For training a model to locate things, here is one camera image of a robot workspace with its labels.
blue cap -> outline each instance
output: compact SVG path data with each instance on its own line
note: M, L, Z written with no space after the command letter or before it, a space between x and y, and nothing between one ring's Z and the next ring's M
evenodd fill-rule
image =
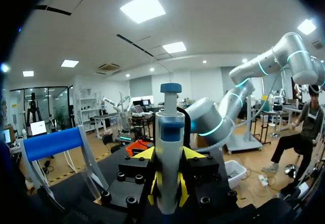
M160 86L160 91L162 93L166 93L166 92L180 93L182 92L182 86L179 83L163 83Z

blue foam cover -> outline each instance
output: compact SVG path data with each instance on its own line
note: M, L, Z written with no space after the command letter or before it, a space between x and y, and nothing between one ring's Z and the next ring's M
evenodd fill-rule
M179 83L163 83L160 86L160 91L162 93L165 93L165 92L180 93L180 92L182 92L182 86Z
M77 127L24 139L27 158L30 162L82 145L82 138Z

glass wall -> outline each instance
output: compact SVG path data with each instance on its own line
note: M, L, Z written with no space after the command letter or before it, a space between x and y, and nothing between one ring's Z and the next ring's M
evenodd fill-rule
M62 130L69 128L71 123L68 106L68 88L50 88L49 91L51 95L49 101L49 108L52 112L51 115L56 119Z
M57 121L57 130L70 128L68 94L67 87L25 88L10 91L8 107L11 118L9 122L19 135L22 135L23 129L26 129L27 134L31 135L29 124L41 120L45 121L47 132L51 132L51 117ZM28 117L28 109L33 107L33 103L35 103L36 112L33 116L29 110Z

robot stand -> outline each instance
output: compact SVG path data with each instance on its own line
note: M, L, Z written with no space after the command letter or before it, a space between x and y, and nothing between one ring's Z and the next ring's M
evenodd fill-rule
M250 133L251 124L251 98L250 95L247 97L247 126L246 132L243 135L232 135L226 143L228 154L232 154L233 151L247 150L247 149L258 149L262 150L263 145L252 136Z

sitting man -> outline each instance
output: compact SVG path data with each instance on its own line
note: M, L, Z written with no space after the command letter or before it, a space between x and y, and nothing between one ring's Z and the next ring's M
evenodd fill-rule
M316 139L317 134L320 131L324 115L324 112L318 103L319 94L315 93L314 91L318 92L318 86L309 86L309 95L311 100L304 105L299 118L291 125L292 129L294 130L295 127L303 121L304 124L302 126L301 133L281 137L271 159L271 161L274 163L268 167L263 167L262 171L276 173L279 169L279 161L284 150L295 148L298 149L303 155L303 160L299 167L296 180L299 180L304 174L311 160L313 140Z

